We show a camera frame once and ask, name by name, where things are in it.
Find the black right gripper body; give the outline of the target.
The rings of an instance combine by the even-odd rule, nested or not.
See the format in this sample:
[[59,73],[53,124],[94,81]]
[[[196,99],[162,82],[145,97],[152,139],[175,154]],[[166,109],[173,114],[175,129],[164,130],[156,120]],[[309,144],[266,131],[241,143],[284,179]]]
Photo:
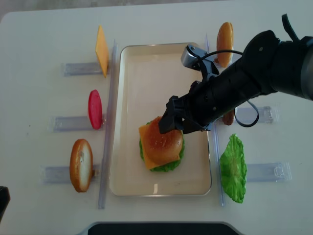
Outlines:
[[257,73],[263,62],[258,57],[243,55],[222,73],[211,61],[198,58],[195,64],[200,66],[202,81],[195,81],[187,94],[172,96],[166,104],[176,115],[178,130],[183,130],[184,119],[207,130],[210,123],[262,92]]

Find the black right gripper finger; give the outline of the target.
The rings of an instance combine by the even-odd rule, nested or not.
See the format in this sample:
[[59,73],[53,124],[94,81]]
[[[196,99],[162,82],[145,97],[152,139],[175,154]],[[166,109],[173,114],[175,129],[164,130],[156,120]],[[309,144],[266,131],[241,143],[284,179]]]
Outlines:
[[173,110],[166,108],[165,113],[161,117],[161,120],[158,123],[159,132],[161,134],[166,134],[173,130],[178,130],[176,115],[173,113]]
[[196,121],[184,119],[183,120],[183,133],[189,134],[197,131],[203,131],[203,127]]

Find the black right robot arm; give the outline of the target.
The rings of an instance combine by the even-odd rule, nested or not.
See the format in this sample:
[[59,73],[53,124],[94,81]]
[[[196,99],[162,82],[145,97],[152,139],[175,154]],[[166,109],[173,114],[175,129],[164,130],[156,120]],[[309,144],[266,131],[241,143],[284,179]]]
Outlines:
[[158,124],[161,133],[207,130],[225,113],[260,95],[313,97],[312,37],[282,42],[268,30],[255,36],[241,58],[222,72],[206,68],[199,56],[192,65],[200,67],[203,79],[194,82],[186,95],[169,99]]

